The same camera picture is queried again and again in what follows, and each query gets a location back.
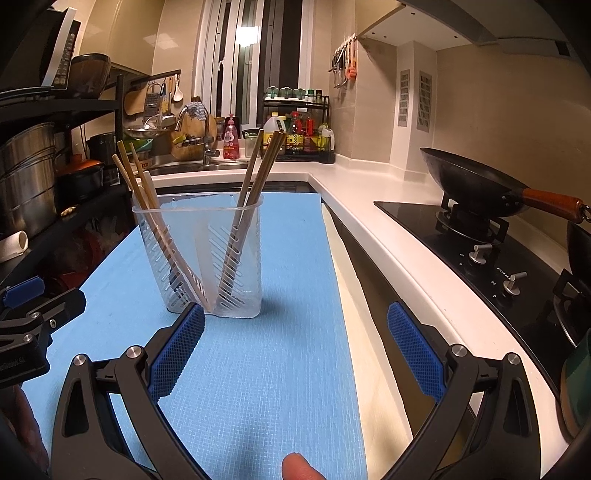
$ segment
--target range hood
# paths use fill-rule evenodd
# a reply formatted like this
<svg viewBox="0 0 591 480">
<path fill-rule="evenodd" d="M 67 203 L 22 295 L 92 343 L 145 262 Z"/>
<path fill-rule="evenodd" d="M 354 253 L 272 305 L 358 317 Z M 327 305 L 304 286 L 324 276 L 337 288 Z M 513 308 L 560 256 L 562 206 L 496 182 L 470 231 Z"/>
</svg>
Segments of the range hood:
<svg viewBox="0 0 591 480">
<path fill-rule="evenodd" d="M 472 43 L 580 61 L 591 75 L 591 5 L 554 0 L 409 0 Z"/>
</svg>

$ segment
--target stove burner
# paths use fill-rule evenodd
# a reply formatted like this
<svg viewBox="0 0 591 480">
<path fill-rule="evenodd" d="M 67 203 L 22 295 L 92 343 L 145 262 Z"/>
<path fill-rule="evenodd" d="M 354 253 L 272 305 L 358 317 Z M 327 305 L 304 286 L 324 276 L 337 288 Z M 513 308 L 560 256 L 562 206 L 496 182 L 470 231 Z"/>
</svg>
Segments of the stove burner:
<svg viewBox="0 0 591 480">
<path fill-rule="evenodd" d="M 458 203 L 450 206 L 450 200 L 446 194 L 443 195 L 443 210 L 436 213 L 439 221 L 437 230 L 451 230 L 480 244 L 498 245 L 505 239 L 509 222 L 500 218 L 485 218 L 462 208 Z"/>
<path fill-rule="evenodd" d="M 577 346 L 591 328 L 591 303 L 584 284 L 563 270 L 554 287 L 554 311 L 566 338 Z"/>
</svg>

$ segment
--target blue mat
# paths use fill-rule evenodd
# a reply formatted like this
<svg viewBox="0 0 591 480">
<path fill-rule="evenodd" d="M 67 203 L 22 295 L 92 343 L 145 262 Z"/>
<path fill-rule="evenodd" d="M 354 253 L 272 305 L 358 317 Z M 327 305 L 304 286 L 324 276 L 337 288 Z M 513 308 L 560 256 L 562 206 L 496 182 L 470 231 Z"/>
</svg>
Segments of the blue mat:
<svg viewBox="0 0 591 480">
<path fill-rule="evenodd" d="M 261 236 L 261 314 L 208 316 L 172 395 L 159 405 L 213 479 L 277 480 L 284 456 L 299 452 L 326 478 L 364 480 L 355 382 L 320 197 L 266 194 Z M 117 358 L 176 318 L 164 308 L 137 229 L 82 290 L 86 312 L 53 336 L 51 371 L 24 385 L 48 448 L 72 358 Z M 121 398 L 112 398 L 134 458 L 149 466 Z"/>
</svg>

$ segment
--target stainless steel pot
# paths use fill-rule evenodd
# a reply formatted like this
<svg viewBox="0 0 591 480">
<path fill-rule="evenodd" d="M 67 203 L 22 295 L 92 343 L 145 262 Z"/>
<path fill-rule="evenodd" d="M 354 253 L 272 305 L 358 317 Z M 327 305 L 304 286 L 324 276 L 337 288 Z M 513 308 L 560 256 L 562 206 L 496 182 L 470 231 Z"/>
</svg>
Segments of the stainless steel pot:
<svg viewBox="0 0 591 480">
<path fill-rule="evenodd" d="M 0 178 L 2 210 L 11 210 L 25 203 L 52 188 L 55 182 L 53 155 L 26 161 Z"/>
<path fill-rule="evenodd" d="M 53 155 L 56 151 L 53 126 L 51 122 L 35 125 L 0 147 L 0 175 L 34 157 Z"/>
<path fill-rule="evenodd" d="M 3 236 L 25 230 L 29 237 L 45 230 L 56 219 L 53 187 L 11 210 L 2 212 Z"/>
</svg>

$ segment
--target wooden handle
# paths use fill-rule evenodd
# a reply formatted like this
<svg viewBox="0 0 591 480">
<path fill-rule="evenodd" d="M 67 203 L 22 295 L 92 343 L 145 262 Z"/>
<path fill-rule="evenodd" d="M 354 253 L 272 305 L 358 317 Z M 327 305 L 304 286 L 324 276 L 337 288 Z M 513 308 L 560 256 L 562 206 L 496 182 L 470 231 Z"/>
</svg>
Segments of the wooden handle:
<svg viewBox="0 0 591 480">
<path fill-rule="evenodd" d="M 574 223 L 581 223 L 584 220 L 583 212 L 589 209 L 581 199 L 560 193 L 523 189 L 520 196 L 528 207 L 552 213 Z"/>
</svg>

